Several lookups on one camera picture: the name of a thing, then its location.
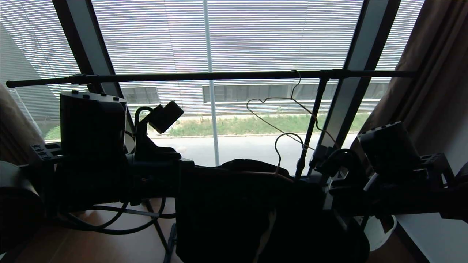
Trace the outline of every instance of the pavement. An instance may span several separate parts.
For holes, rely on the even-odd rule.
[[[345,139],[343,147],[351,146],[357,133],[350,133]],[[312,148],[317,145],[319,134],[313,134]],[[219,162],[220,164],[233,159],[255,159],[274,165],[278,164],[278,154],[275,151],[275,140],[277,135],[268,136],[236,136],[218,137]],[[202,166],[215,166],[214,147],[212,137],[202,138],[157,138],[153,142],[158,146],[172,147],[182,157],[195,161]],[[281,154],[280,166],[287,169],[291,175],[296,171],[296,163],[300,157],[301,146],[298,142],[287,136],[278,141],[278,151]],[[307,151],[306,160],[310,160],[312,151]]]

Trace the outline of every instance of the curtain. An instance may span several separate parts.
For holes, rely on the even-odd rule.
[[[28,163],[29,146],[44,143],[8,90],[0,84],[0,160]]]
[[[463,85],[468,73],[467,15],[467,1],[426,0],[396,67],[417,70],[418,76],[393,78],[361,132],[402,121],[420,155],[442,151],[468,110]],[[351,148],[369,167],[357,140]]]

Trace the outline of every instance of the black garment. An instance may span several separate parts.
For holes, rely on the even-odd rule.
[[[286,180],[290,177],[284,169],[284,178],[241,173],[275,168],[238,159],[184,172],[175,203],[176,252],[182,261],[252,262],[274,209],[277,219],[259,262],[322,262],[317,255],[351,262],[350,253],[360,251],[350,249],[352,244],[362,247],[358,254],[367,258],[369,244],[363,233],[359,236],[362,231],[349,236],[333,216],[322,212],[324,196],[318,185]],[[342,246],[347,257],[337,253]]]

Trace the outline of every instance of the wooden floor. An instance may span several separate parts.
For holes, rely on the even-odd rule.
[[[155,211],[159,209],[160,199],[152,200]],[[134,206],[132,209],[146,211]],[[174,213],[174,199],[168,198],[164,213]],[[80,216],[82,220],[99,225],[111,219],[112,212],[87,212]],[[127,229],[140,226],[150,220],[147,216],[123,214],[112,224],[112,229]],[[162,231],[169,237],[175,219],[159,219]],[[162,263],[164,247],[159,236],[151,226],[143,231],[128,235],[108,235],[96,232],[82,232],[59,227],[41,229],[16,259],[17,263]],[[181,263],[175,251],[173,263]]]

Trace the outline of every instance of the white wall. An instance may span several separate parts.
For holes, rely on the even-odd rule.
[[[460,92],[446,109],[457,114],[449,114],[434,124],[442,127],[444,136],[434,140],[437,140],[436,144],[443,141],[442,152],[455,174],[468,162],[468,77],[461,83]],[[430,262],[468,262],[468,224],[464,221],[442,219],[437,213],[397,218]]]

